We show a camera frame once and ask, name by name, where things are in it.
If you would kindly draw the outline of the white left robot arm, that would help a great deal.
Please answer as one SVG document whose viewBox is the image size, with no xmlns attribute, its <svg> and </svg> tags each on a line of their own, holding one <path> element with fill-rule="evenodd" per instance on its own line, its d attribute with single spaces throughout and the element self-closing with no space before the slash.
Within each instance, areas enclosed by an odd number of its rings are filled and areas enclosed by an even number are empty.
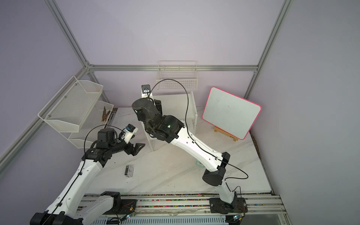
<svg viewBox="0 0 360 225">
<path fill-rule="evenodd" d="M 135 202 L 124 202 L 119 192 L 105 191 L 100 197 L 82 210 L 78 210 L 89 186 L 104 168 L 113 154 L 125 152 L 136 156 L 145 146 L 132 144 L 130 140 L 137 128 L 128 124 L 120 133 L 115 127 L 101 129 L 97 140 L 87 149 L 82 161 L 69 183 L 44 212 L 35 213 L 31 225 L 90 225 L 103 214 L 132 213 Z"/>
</svg>

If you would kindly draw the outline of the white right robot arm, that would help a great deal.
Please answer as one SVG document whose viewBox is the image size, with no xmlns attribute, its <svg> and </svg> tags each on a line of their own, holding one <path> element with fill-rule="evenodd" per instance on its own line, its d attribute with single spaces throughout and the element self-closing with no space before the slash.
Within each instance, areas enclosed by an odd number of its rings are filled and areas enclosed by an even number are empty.
<svg viewBox="0 0 360 225">
<path fill-rule="evenodd" d="M 216 188 L 221 201 L 234 205 L 235 192 L 227 187 L 224 178 L 230 154 L 217 152 L 197 139 L 186 124 L 172 115 L 163 115 L 150 98 L 136 100 L 132 109 L 150 137 L 183 149 L 203 164 L 206 168 L 203 181 Z"/>
</svg>

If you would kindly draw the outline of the mint square alarm clock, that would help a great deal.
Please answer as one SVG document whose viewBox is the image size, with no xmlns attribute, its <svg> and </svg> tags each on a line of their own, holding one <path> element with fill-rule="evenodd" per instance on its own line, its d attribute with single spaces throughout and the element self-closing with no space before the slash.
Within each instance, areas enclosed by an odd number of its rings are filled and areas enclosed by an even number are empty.
<svg viewBox="0 0 360 225">
<path fill-rule="evenodd" d="M 204 165 L 200 162 L 200 161 L 196 161 L 196 165 L 198 166 L 198 167 L 201 167 L 201 168 L 204 168 Z"/>
</svg>

